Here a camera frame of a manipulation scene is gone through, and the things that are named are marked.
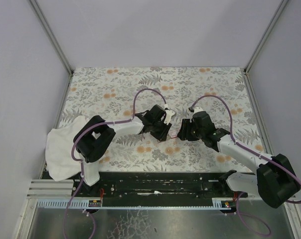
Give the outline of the red white staple box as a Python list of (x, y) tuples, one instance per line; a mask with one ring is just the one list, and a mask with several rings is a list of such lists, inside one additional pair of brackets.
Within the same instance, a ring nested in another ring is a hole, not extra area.
[(178, 136), (179, 130), (172, 130), (168, 134), (171, 138), (176, 138)]

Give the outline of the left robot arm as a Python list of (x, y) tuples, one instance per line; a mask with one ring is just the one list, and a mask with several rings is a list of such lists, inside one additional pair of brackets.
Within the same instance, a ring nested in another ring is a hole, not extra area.
[(159, 142), (166, 141), (174, 115), (173, 110), (155, 105), (130, 120), (106, 122), (100, 116), (92, 117), (73, 138), (71, 151), (71, 155), (75, 152), (80, 155), (81, 177), (85, 184), (93, 186), (100, 180), (98, 161), (114, 139), (150, 133)]

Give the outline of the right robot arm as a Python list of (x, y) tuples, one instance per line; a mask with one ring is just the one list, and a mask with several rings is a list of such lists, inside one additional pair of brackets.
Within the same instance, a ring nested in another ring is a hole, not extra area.
[(216, 128), (205, 111), (195, 112), (192, 118), (183, 119), (177, 136), (181, 140), (201, 140), (206, 147), (226, 154), (249, 168), (252, 174), (226, 173), (225, 181), (232, 191), (260, 196), (268, 206), (278, 208), (301, 189), (286, 156), (254, 151), (237, 141), (229, 131)]

